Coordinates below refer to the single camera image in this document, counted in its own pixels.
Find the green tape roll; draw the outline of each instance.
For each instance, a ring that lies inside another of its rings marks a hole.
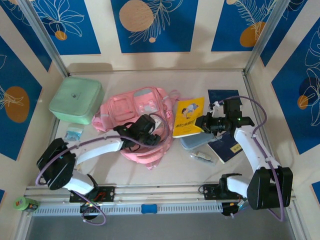
[[[38,201],[24,196],[18,197],[13,203],[14,209],[26,212],[34,212],[38,209],[39,205]]]

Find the pink backpack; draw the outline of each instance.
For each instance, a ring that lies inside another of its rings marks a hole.
[[[107,132],[118,125],[127,122],[134,123],[143,114],[155,113],[162,116],[170,128],[169,137],[164,144],[155,148],[141,147],[134,152],[129,149],[120,151],[127,159],[145,164],[151,170],[158,165],[173,142],[172,132],[175,123],[173,105],[179,96],[176,90],[167,94],[164,89],[158,87],[144,87],[115,95],[101,105],[100,111],[92,119],[92,125],[97,130]],[[161,124],[153,134],[158,134],[163,138],[165,136],[164,125]]]

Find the gray floor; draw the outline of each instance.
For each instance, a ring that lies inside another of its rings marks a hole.
[[[80,216],[33,217],[27,240],[291,240],[288,221],[266,210],[246,209],[226,219],[220,213],[109,215],[104,226]]]

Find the green plastic container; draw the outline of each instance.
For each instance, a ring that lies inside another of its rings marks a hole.
[[[24,196],[18,197],[13,203],[14,209],[25,212],[34,212],[38,209],[39,205],[38,201]]]
[[[99,81],[70,76],[63,80],[49,110],[62,121],[87,125],[99,110],[104,96]]]

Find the yellow book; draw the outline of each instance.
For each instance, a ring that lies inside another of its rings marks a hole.
[[[199,134],[202,130],[195,126],[196,119],[204,113],[205,98],[178,101],[175,115],[173,137],[182,138]]]

